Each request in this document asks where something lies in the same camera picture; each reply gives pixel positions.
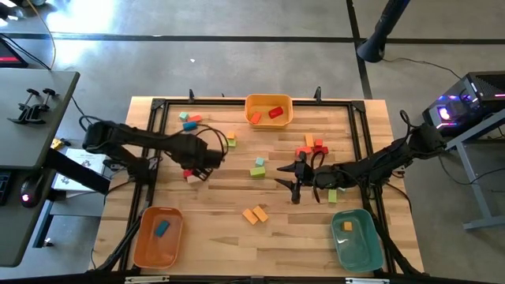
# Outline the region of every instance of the teal tray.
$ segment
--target teal tray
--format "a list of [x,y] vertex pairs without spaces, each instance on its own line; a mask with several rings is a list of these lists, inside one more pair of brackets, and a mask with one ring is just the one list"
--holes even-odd
[[[342,230],[345,221],[353,223],[353,230]],[[331,232],[340,264],[351,272],[368,272],[383,266],[384,258],[372,216],[364,209],[342,211],[333,216]]]

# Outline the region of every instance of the gray desk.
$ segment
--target gray desk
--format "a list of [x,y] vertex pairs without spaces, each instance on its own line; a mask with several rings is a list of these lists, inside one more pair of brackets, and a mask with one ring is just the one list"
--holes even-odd
[[[22,169],[42,165],[78,79],[77,72],[0,69],[0,166],[4,169],[18,169],[13,172],[9,198],[4,206],[0,206],[0,266],[17,266],[28,246],[55,172],[43,170],[45,178],[42,201],[33,208],[25,208],[20,203],[19,188],[28,171]],[[49,100],[51,110],[41,116],[47,121],[45,125],[14,125],[6,120],[19,115],[17,104],[23,103],[28,97],[25,91],[27,88],[33,88],[41,94],[44,88],[51,88],[60,94],[58,100]],[[32,98],[28,105],[33,103],[41,102]]]

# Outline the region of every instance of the green block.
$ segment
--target green block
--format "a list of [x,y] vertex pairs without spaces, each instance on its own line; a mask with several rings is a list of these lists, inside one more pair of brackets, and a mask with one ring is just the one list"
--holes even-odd
[[337,203],[337,189],[328,189],[328,202]]
[[262,178],[265,176],[266,170],[264,166],[259,166],[257,168],[251,169],[249,173],[253,178]]
[[228,147],[237,147],[237,141],[235,139],[226,138],[226,140],[228,140]]

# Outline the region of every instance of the desk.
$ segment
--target desk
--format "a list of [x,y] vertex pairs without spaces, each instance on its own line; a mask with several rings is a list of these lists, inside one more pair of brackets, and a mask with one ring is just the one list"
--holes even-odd
[[[146,129],[152,99],[133,97],[126,124]],[[386,103],[368,100],[365,106],[373,148],[378,150],[393,140]],[[328,204],[327,191],[320,191],[321,204],[318,204],[312,190],[304,188],[301,203],[293,205],[289,190],[274,181],[274,178],[294,179],[292,174],[275,169],[293,162],[294,149],[304,145],[305,133],[324,139],[324,144],[330,148],[325,163],[354,160],[346,110],[330,106],[296,106],[288,128],[274,131],[253,130],[244,119],[243,106],[171,106],[167,134],[181,128],[178,120],[181,111],[200,114],[203,123],[224,133],[235,131],[237,147],[230,149],[226,161],[200,186],[188,185],[178,164],[167,157],[162,161],[153,206],[181,210],[184,217],[181,246],[173,267],[166,271],[143,269],[143,274],[352,275],[339,263],[329,223],[335,212],[362,207],[358,189],[339,192],[337,204]],[[218,147],[213,134],[202,138],[210,148]],[[140,155],[139,148],[129,150]],[[267,174],[263,180],[249,177],[249,169],[254,167],[256,157],[265,158]],[[117,177],[111,186],[125,179],[126,176]],[[391,183],[404,189],[401,180]],[[125,233],[133,187],[124,186],[107,197],[95,242],[94,260],[98,265]],[[407,201],[388,187],[384,187],[383,199],[391,238],[412,265],[422,271]],[[258,204],[265,207],[270,218],[265,223],[251,226],[241,213]]]

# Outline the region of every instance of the gray floor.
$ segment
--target gray floor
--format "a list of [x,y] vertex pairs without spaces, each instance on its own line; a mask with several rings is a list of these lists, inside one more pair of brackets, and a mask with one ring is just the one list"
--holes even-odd
[[[386,0],[353,0],[361,36],[368,36]],[[351,36],[345,0],[138,0],[50,1],[43,10],[52,31],[113,35],[191,36]],[[505,2],[501,0],[412,0],[391,34],[394,38],[503,39]],[[0,32],[43,32],[36,18]],[[18,39],[33,54],[51,59],[51,43]],[[190,43],[57,40],[55,68],[81,73],[75,98],[90,115],[125,119],[132,95],[244,96],[281,92],[312,96],[316,86],[327,98],[363,98],[352,43]],[[387,45],[386,58],[408,57],[444,65],[463,75],[505,69],[500,45]],[[386,99],[395,137],[447,90],[455,77],[412,62],[367,64],[374,99]],[[59,136],[79,140],[77,110],[70,106]],[[486,156],[476,151],[476,157]],[[446,161],[464,181],[457,159]],[[496,166],[476,162],[477,172]],[[462,222],[480,218],[470,187],[456,185],[438,160],[417,161],[407,170],[406,187],[425,270],[435,276],[505,282],[505,227],[465,232]],[[498,176],[486,180],[500,191]],[[491,192],[505,213],[505,193]],[[0,278],[85,271],[95,238],[96,219],[55,219],[54,248],[29,249],[17,268],[0,269]]]

